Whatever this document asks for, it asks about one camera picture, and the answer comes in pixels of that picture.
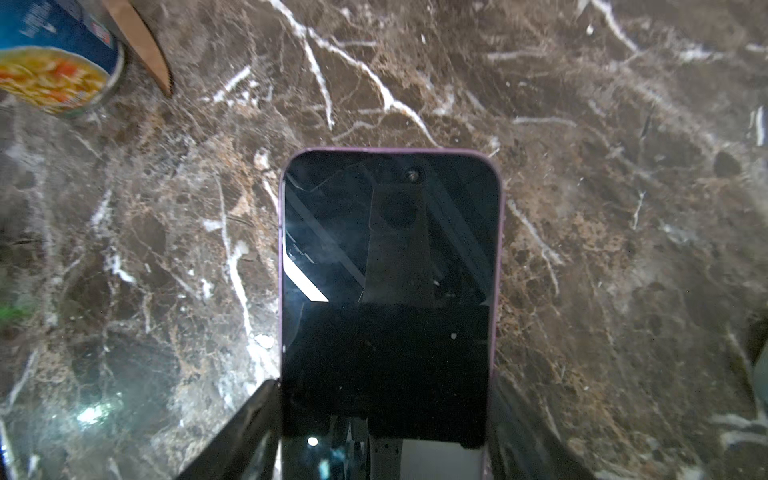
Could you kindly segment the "black phone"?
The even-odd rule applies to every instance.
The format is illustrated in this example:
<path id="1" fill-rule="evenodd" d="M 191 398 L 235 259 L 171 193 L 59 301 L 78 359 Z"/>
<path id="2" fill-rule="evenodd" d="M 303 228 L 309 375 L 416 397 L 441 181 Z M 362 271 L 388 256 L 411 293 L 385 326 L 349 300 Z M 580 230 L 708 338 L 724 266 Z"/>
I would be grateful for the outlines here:
<path id="1" fill-rule="evenodd" d="M 500 176 L 462 149 L 315 148 L 280 185 L 285 479 L 484 479 Z"/>

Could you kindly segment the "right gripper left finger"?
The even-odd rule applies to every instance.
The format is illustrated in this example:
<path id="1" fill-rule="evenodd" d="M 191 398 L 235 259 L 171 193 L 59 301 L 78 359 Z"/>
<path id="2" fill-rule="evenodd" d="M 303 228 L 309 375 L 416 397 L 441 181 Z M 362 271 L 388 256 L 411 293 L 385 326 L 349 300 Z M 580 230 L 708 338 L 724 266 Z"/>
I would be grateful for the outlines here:
<path id="1" fill-rule="evenodd" d="M 281 426 L 280 383 L 269 379 L 177 479 L 271 479 Z"/>

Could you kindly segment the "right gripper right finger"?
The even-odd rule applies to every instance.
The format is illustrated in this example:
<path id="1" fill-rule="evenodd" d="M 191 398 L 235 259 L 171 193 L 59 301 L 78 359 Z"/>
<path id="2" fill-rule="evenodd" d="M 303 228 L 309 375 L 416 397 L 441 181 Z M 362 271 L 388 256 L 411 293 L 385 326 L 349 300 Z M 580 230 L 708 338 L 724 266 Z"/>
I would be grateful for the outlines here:
<path id="1" fill-rule="evenodd" d="M 488 453 L 495 479 L 595 479 L 509 379 L 493 376 L 489 398 Z"/>

